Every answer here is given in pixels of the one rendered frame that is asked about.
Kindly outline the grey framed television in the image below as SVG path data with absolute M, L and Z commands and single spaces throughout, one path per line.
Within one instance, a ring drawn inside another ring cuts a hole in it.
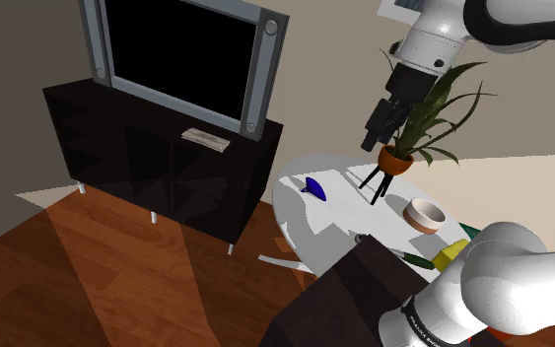
M 289 16 L 244 0 L 77 0 L 101 85 L 257 141 Z

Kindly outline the blue curved object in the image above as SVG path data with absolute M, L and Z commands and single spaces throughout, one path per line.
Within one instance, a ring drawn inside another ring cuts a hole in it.
M 326 195 L 322 186 L 310 176 L 305 178 L 305 186 L 301 189 L 301 192 L 309 193 L 321 201 L 326 200 Z

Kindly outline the white framed wall picture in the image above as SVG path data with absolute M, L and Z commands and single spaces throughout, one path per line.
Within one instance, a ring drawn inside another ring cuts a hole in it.
M 422 13 L 424 2 L 425 0 L 381 0 L 377 15 L 413 25 Z

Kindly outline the tan bowl with white inside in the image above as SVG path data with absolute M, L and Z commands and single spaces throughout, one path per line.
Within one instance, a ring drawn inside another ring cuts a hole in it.
M 446 215 L 439 207 L 419 197 L 408 202 L 402 216 L 408 225 L 425 235 L 434 234 L 447 221 Z

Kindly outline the white round table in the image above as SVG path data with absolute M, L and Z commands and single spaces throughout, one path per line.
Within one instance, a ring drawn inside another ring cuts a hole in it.
M 428 260 L 461 239 L 469 240 L 451 216 L 432 235 L 409 226 L 402 217 L 408 202 L 432 197 L 401 176 L 394 178 L 386 196 L 372 203 L 382 181 L 377 174 L 364 188 L 361 182 L 376 167 L 358 158 L 335 154 L 299 157 L 284 166 L 272 190 L 275 219 L 297 261 L 259 255 L 262 261 L 321 276 L 356 244 L 356 234 L 372 235 L 383 245 Z M 322 186 L 326 200 L 301 192 L 305 178 Z

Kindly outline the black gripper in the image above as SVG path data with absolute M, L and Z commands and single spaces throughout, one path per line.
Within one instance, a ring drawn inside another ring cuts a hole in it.
M 407 120 L 411 108 L 428 96 L 437 80 L 436 75 L 397 63 L 385 85 L 390 98 L 381 99 L 372 112 L 361 148 L 371 152 L 377 143 L 388 144 Z

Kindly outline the potted plant on black tripod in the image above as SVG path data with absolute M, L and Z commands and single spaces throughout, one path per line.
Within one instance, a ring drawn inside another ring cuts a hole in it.
M 455 133 L 470 118 L 484 93 L 477 91 L 473 94 L 475 100 L 471 108 L 458 122 L 440 118 L 439 114 L 449 105 L 463 98 L 462 95 L 450 97 L 452 84 L 463 73 L 477 65 L 476 62 L 469 62 L 450 68 L 435 83 L 428 96 L 411 108 L 407 120 L 396 130 L 389 143 L 386 145 L 381 143 L 382 148 L 376 168 L 360 184 L 361 187 L 365 187 L 379 172 L 383 173 L 382 182 L 375 192 L 372 203 L 385 196 L 395 176 L 405 173 L 411 167 L 415 153 L 422 155 L 428 164 L 433 163 L 430 151 L 443 154 L 453 161 L 457 160 L 454 154 L 437 148 L 435 143 Z

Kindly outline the yellow block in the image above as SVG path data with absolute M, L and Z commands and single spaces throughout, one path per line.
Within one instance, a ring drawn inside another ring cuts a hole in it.
M 435 268 L 438 271 L 443 272 L 467 245 L 468 240 L 461 239 L 443 248 L 432 259 L 432 263 L 435 265 Z

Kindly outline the black television cabinet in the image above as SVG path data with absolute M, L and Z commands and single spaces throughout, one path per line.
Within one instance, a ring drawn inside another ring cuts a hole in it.
M 264 193 L 283 131 L 260 140 L 91 79 L 43 89 L 70 176 L 226 243 Z

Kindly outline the dark robot stand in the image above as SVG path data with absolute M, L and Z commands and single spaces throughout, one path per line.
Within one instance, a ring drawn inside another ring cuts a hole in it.
M 381 315 L 428 281 L 364 236 L 270 322 L 258 347 L 382 347 Z

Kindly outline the green handled kitchen tool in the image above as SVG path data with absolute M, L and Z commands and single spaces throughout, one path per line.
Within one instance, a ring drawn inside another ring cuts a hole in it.
M 369 234 L 356 234 L 354 236 L 355 244 L 360 243 L 364 239 L 373 240 L 374 237 Z M 403 250 L 390 248 L 390 247 L 388 247 L 387 250 L 390 251 L 397 258 L 401 259 L 402 261 L 409 263 L 411 265 L 417 266 L 419 268 L 428 269 L 428 270 L 434 270 L 436 268 L 435 264 L 431 260 L 428 260 L 422 256 L 415 255 L 413 253 L 409 253 Z

